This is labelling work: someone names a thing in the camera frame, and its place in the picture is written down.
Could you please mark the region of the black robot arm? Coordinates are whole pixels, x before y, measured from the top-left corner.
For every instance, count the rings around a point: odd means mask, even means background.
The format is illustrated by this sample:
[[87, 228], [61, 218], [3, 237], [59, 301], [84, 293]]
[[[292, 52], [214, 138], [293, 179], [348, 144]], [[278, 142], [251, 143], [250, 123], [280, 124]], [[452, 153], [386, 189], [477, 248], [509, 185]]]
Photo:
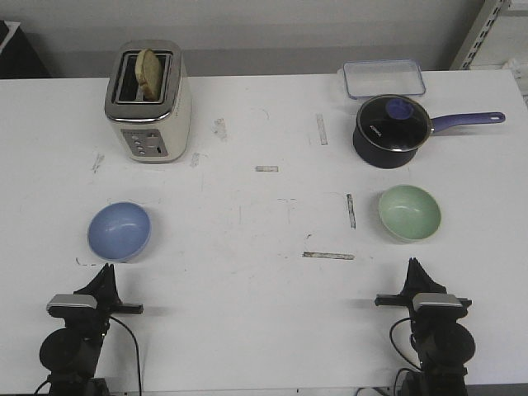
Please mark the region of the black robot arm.
[[57, 294], [46, 305], [53, 318], [64, 326], [41, 344], [40, 363], [49, 371], [43, 384], [49, 395], [109, 395], [106, 380], [95, 376], [97, 364], [111, 321], [122, 322], [117, 314], [141, 314], [142, 304], [121, 301], [115, 268], [105, 264], [83, 288], [71, 294]]
[[[404, 307], [406, 318], [389, 329], [394, 350], [409, 364], [395, 375], [394, 395], [466, 395], [465, 364], [474, 356], [476, 344], [467, 328], [458, 320], [468, 314], [472, 300], [457, 297], [436, 283], [411, 257], [403, 289], [396, 295], [378, 294], [377, 306]], [[417, 353], [415, 364], [397, 347], [394, 329], [410, 322], [409, 342]]]

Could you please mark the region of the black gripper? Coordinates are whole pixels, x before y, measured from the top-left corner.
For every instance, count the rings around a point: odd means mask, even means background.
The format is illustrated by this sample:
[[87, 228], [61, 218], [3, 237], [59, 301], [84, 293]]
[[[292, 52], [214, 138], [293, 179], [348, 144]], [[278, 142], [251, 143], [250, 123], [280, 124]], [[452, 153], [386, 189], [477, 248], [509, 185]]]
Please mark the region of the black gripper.
[[77, 330], [107, 330], [113, 314], [139, 315], [144, 312], [142, 304], [127, 304], [120, 299], [113, 264], [106, 263], [85, 288], [73, 294], [88, 303], [73, 316], [72, 328]]
[[408, 269], [403, 289], [397, 295], [377, 294], [375, 297], [376, 306], [405, 307], [409, 316], [416, 322], [456, 322], [468, 314], [472, 300], [457, 297], [462, 303], [462, 308], [422, 308], [418, 312], [413, 309], [413, 297], [418, 293], [441, 293], [449, 294], [447, 289], [437, 284], [423, 269], [421, 263], [411, 257], [408, 261]]

